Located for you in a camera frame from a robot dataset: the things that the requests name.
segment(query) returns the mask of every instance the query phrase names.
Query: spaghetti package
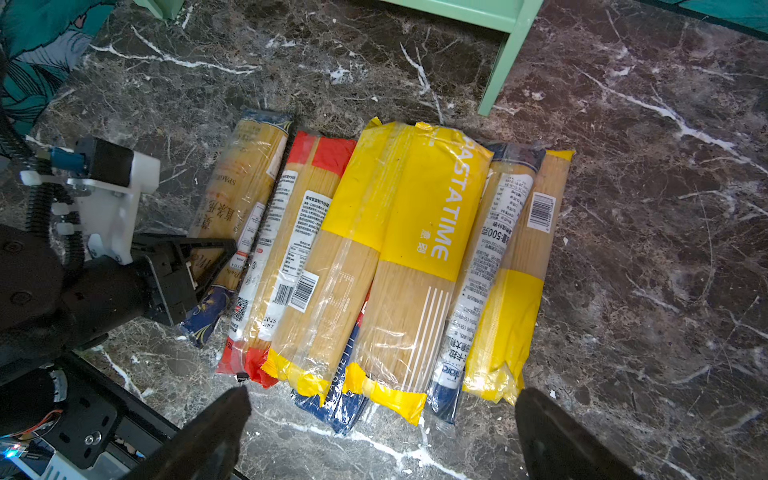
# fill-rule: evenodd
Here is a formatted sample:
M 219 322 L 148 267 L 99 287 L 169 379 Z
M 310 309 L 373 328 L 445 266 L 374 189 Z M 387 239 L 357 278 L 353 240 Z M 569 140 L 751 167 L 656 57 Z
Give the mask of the spaghetti package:
M 237 252 L 218 273 L 200 305 L 181 323 L 198 346 L 208 341 L 240 282 L 264 205 L 280 171 L 292 118 L 290 114 L 245 110 L 197 210 L 189 237 L 237 240 Z M 195 250 L 192 277 L 199 280 L 220 255 L 221 249 Z
M 355 143 L 296 135 L 237 297 L 219 372 L 246 372 L 265 388 L 276 382 L 261 366 Z
M 373 280 L 413 132 L 375 118 L 360 135 L 262 366 L 321 406 Z
M 453 423 L 464 365 L 480 316 L 545 155 L 543 150 L 515 144 L 488 148 L 495 153 L 427 392 L 427 405 L 447 423 Z
M 344 390 L 417 425 L 492 153 L 417 124 Z
M 368 300 L 362 305 L 362 310 L 357 316 L 357 323 L 355 323 L 352 335 L 349 336 L 349 340 L 346 343 L 346 348 L 341 356 L 339 366 L 336 368 L 336 375 L 333 377 L 333 382 L 325 402 L 320 405 L 320 396 L 305 397 L 295 391 L 293 392 L 296 406 L 311 413 L 321 422 L 327 423 L 334 432 L 340 435 L 349 433 L 349 430 L 355 426 L 366 405 L 368 405 L 368 399 L 364 395 L 343 392 L 346 367 L 349 365 L 349 358 L 355 348 L 355 341 L 360 331 L 360 323 L 366 314 L 367 304 Z
M 531 348 L 572 151 L 547 151 L 469 351 L 464 390 L 515 403 Z

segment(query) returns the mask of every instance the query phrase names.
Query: screw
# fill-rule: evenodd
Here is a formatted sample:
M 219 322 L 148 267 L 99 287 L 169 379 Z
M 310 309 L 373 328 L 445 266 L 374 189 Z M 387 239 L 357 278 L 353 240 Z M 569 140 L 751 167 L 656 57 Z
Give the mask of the screw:
M 17 242 L 16 240 L 11 240 L 9 242 L 5 242 L 5 245 L 2 246 L 2 249 L 8 253 L 19 253 L 24 250 L 24 245 L 21 242 Z
M 16 292 L 11 295 L 11 303 L 14 305 L 24 305 L 29 300 L 32 300 L 32 294 L 29 292 Z
M 85 445 L 98 445 L 101 442 L 101 432 L 93 432 L 85 437 Z

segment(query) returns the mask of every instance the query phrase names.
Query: marble floor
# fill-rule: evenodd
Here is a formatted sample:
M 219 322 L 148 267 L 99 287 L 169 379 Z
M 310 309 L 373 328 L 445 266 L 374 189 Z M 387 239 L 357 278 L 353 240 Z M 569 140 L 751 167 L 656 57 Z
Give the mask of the marble floor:
M 384 121 L 575 149 L 527 384 L 645 478 L 768 472 L 768 44 L 632 0 L 547 0 L 490 117 L 502 38 L 370 0 L 120 2 L 32 132 L 162 161 L 144 231 L 185 233 L 243 107 L 356 137 Z M 23 191 L 0 177 L 4 223 Z M 137 319 L 86 355 L 178 425 L 232 378 Z M 126 373 L 122 378 L 119 367 Z M 347 438 L 248 385 L 251 478 L 526 478 L 514 409 L 467 398 L 451 435 L 372 409 Z

